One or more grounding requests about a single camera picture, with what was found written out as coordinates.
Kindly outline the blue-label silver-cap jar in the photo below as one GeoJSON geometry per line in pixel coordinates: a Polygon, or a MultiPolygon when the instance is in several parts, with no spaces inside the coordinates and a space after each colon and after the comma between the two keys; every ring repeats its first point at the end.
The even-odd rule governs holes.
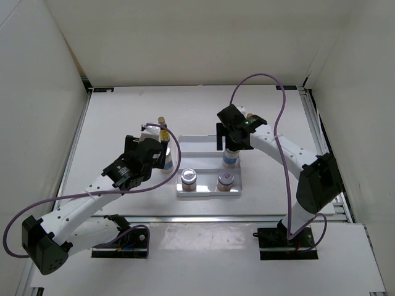
{"type": "Polygon", "coordinates": [[[222,165],[225,168],[236,168],[239,160],[239,151],[233,151],[228,148],[226,148],[223,151],[223,156],[222,156],[222,165]]]}
{"type": "Polygon", "coordinates": [[[170,173],[173,170],[173,159],[171,149],[167,147],[166,155],[165,155],[165,163],[162,171],[164,173],[170,173]]]}

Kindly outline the brown spice jar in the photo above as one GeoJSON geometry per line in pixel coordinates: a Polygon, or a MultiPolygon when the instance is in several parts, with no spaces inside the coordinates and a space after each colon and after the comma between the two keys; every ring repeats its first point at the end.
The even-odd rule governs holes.
{"type": "Polygon", "coordinates": [[[231,169],[222,169],[218,173],[217,189],[220,191],[230,191],[233,186],[235,176],[231,169]]]}
{"type": "Polygon", "coordinates": [[[192,168],[185,168],[180,175],[181,185],[184,191],[193,191],[196,188],[197,173],[192,168]]]}

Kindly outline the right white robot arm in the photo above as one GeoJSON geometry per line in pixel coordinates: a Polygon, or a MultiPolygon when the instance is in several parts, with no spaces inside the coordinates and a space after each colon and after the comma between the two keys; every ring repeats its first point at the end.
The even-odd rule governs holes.
{"type": "Polygon", "coordinates": [[[283,166],[285,179],[297,181],[296,201],[288,197],[286,216],[278,223],[277,239],[290,247],[300,232],[313,222],[322,208],[332,202],[343,183],[335,156],[329,152],[317,155],[275,133],[258,115],[245,117],[233,104],[218,114],[217,149],[232,152],[257,149],[283,166]]]}

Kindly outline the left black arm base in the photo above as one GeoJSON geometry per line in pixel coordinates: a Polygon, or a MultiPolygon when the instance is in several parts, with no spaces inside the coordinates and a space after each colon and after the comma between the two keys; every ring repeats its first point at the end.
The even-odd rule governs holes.
{"type": "Polygon", "coordinates": [[[107,215],[105,220],[115,224],[118,236],[105,247],[96,247],[91,258],[147,259],[149,256],[150,229],[143,224],[131,225],[124,216],[107,215]]]}

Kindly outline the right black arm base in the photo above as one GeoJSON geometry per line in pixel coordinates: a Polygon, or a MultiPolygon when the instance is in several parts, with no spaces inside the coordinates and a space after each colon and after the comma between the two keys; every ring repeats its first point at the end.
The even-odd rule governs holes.
{"type": "Polygon", "coordinates": [[[258,228],[252,236],[258,240],[261,261],[318,260],[311,227],[287,240],[286,228],[280,221],[273,228],[258,228]]]}

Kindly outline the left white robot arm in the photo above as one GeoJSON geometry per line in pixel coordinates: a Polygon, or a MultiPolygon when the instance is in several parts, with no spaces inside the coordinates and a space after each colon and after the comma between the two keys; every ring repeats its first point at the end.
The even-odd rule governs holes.
{"type": "Polygon", "coordinates": [[[58,270],[69,256],[95,246],[122,247],[133,228],[120,215],[101,222],[87,219],[162,169],[168,144],[158,136],[127,136],[124,152],[105,167],[86,192],[68,198],[57,210],[22,222],[22,247],[42,275],[58,270]]]}

